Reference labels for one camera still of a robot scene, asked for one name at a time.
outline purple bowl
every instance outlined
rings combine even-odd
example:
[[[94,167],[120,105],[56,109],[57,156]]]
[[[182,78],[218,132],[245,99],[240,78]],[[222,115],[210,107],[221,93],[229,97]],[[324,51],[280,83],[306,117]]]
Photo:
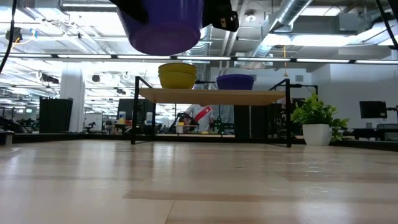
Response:
[[[149,55],[187,51],[200,40],[203,0],[143,0],[149,21],[142,24],[117,10],[130,44]]]
[[[250,75],[223,75],[217,78],[219,90],[252,90],[254,78]]]

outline potted plant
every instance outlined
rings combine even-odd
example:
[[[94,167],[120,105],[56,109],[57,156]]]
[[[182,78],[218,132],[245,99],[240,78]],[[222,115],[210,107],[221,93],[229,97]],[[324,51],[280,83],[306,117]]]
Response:
[[[303,102],[292,114],[292,121],[303,125],[305,143],[311,146],[327,146],[330,141],[341,141],[343,135],[339,133],[341,128],[347,128],[349,119],[335,119],[337,113],[334,106],[326,105],[318,100],[316,94]]]

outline monitor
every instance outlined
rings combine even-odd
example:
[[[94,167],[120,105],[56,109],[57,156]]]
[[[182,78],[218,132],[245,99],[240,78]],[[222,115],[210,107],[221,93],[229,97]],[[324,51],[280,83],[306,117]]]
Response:
[[[385,101],[360,101],[361,118],[387,118]]]

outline green plant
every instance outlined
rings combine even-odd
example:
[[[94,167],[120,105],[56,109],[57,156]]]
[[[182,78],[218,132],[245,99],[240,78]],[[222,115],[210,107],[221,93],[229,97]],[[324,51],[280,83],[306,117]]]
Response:
[[[341,141],[343,135],[339,133],[341,128],[347,128],[349,119],[333,118],[337,113],[334,106],[326,105],[318,100],[318,96],[313,93],[310,98],[304,100],[303,106],[296,104],[296,109],[292,114],[292,121],[301,124],[328,124],[332,129],[332,142]]]

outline stacked yellow bowls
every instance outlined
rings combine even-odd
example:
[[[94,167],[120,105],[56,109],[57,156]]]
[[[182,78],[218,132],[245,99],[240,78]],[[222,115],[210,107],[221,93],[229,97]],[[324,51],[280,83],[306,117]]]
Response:
[[[187,63],[167,63],[159,67],[163,88],[192,89],[197,79],[197,68]]]

